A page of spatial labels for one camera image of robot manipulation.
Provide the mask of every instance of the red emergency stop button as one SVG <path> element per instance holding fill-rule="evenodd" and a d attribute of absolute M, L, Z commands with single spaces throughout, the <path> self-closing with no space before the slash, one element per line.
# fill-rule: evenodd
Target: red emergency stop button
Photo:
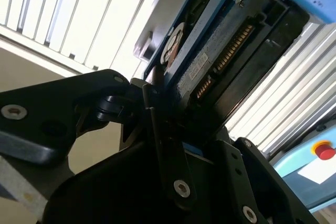
<path fill-rule="evenodd" d="M 321 144 L 315 149 L 315 153 L 321 160 L 329 160 L 336 151 L 329 144 Z"/>

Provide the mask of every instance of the white label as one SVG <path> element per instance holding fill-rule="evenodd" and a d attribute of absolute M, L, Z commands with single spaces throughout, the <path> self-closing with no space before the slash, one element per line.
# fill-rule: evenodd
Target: white label
<path fill-rule="evenodd" d="M 317 184 L 322 184 L 328 178 L 336 173 L 336 155 L 329 160 L 321 160 L 316 158 L 310 162 L 298 174 L 314 181 Z"/>
<path fill-rule="evenodd" d="M 201 57 L 197 60 L 196 64 L 193 66 L 193 69 L 189 73 L 189 77 L 191 80 L 195 79 L 196 75 L 199 73 L 201 68 L 204 66 L 208 58 L 209 58 L 208 55 L 206 55 L 206 53 L 203 53 Z"/>

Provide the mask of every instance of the wall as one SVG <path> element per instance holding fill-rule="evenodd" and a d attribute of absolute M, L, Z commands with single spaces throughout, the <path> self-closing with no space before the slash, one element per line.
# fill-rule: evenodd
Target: wall
<path fill-rule="evenodd" d="M 62 78 L 30 61 L 0 49 L 0 92 Z M 78 173 L 118 151 L 120 125 L 110 123 L 104 129 L 89 132 L 77 139 L 69 162 Z M 21 204 L 0 198 L 1 224 L 35 224 L 35 217 Z"/>

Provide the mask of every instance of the ceiling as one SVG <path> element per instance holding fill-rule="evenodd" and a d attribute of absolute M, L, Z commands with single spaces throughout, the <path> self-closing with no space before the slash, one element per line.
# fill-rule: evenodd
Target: ceiling
<path fill-rule="evenodd" d="M 160 20 L 161 33 L 166 33 L 183 1 L 173 2 L 176 11 Z M 35 63 L 49 62 L 47 68 L 63 76 L 111 68 L 128 79 L 140 78 L 147 62 L 135 57 L 133 50 L 158 2 L 2 0 L 1 39 L 16 51 L 21 48 L 23 57 Z M 156 41 L 163 37 L 156 35 Z"/>

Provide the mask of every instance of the hard drive label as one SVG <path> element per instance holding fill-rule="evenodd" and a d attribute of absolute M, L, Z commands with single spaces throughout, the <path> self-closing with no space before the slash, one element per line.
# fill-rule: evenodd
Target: hard drive label
<path fill-rule="evenodd" d="M 191 80 L 194 80 L 196 75 L 199 73 L 201 68 L 204 66 L 206 61 L 209 59 L 208 55 L 206 53 L 203 53 L 202 55 L 199 55 L 194 62 L 191 65 L 191 72 L 189 73 L 189 77 Z"/>

